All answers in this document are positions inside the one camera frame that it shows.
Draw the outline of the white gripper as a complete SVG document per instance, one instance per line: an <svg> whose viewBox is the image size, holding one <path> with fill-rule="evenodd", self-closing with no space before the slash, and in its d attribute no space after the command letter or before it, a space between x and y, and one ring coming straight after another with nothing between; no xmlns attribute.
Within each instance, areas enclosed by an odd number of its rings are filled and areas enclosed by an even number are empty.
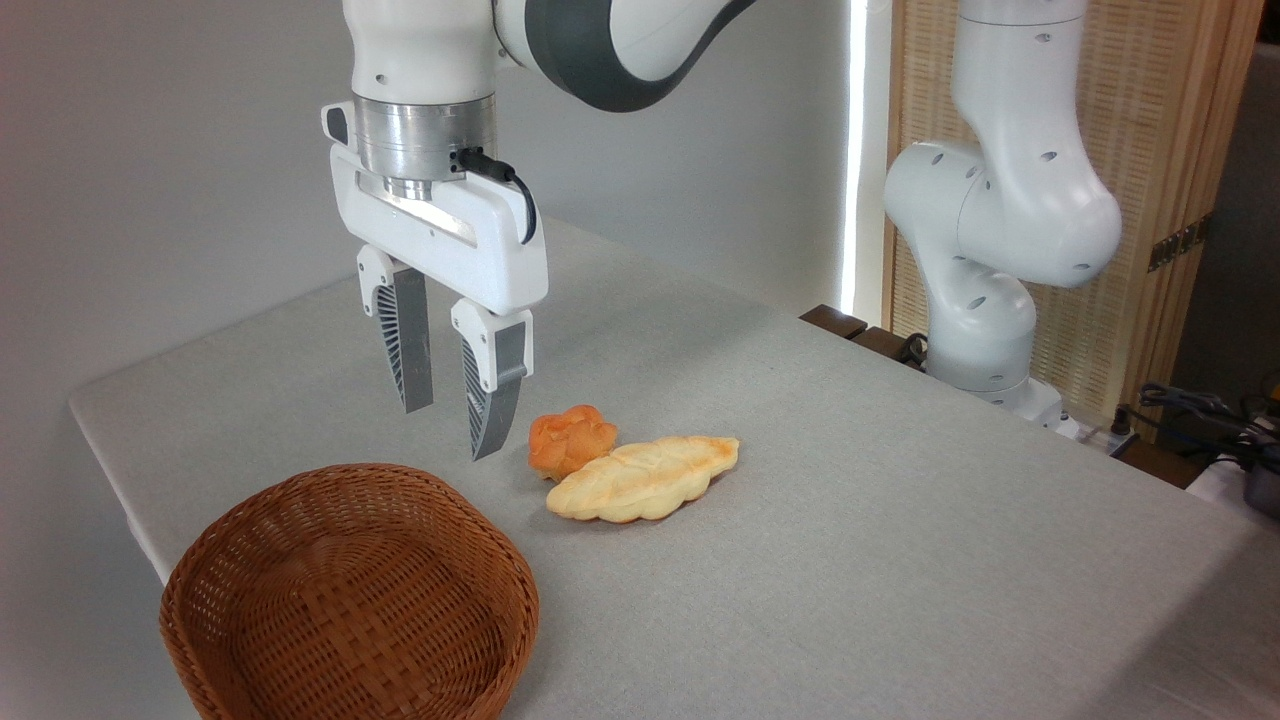
<svg viewBox="0 0 1280 720"><path fill-rule="evenodd" d="M534 373L532 314L525 309L549 288L535 204L518 186L474 172L428 183L428 199L393 192L356 152L351 101L323 108L323 132L333 142L340 218L369 243L357 255L362 306L379 323L404 410L434 400L428 275L466 297L451 320L461 337L471 456L494 454L508 438L522 379Z"/></svg>

